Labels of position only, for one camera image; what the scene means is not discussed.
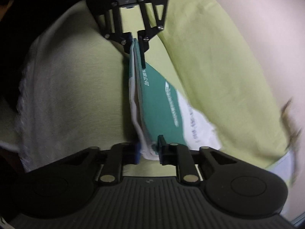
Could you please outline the white printed canvas shopping bag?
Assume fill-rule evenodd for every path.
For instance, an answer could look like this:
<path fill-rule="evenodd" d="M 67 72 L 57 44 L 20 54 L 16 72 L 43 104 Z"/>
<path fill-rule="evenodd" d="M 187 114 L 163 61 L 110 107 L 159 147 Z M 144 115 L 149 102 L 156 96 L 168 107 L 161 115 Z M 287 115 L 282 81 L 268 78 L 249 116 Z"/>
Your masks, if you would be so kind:
<path fill-rule="evenodd" d="M 178 90 L 152 64 L 171 64 L 160 41 L 156 45 L 162 57 L 151 60 L 143 67 L 140 44 L 133 39 L 129 61 L 129 102 L 132 123 L 139 137 L 139 154 L 148 160 L 158 160 L 158 136 L 168 143 L 180 143 L 190 150 L 208 146 L 220 150 L 222 144 L 216 127 L 206 116 L 193 108 Z"/>

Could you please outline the white fuzzy blanket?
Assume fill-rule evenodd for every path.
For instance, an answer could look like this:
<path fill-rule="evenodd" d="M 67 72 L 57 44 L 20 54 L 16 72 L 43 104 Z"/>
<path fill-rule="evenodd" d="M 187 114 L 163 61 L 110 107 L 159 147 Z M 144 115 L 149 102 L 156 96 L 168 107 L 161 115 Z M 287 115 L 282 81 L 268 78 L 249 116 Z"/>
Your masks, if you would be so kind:
<path fill-rule="evenodd" d="M 21 158 L 32 171 L 76 150 L 72 26 L 51 26 L 32 45 L 20 97 Z"/>

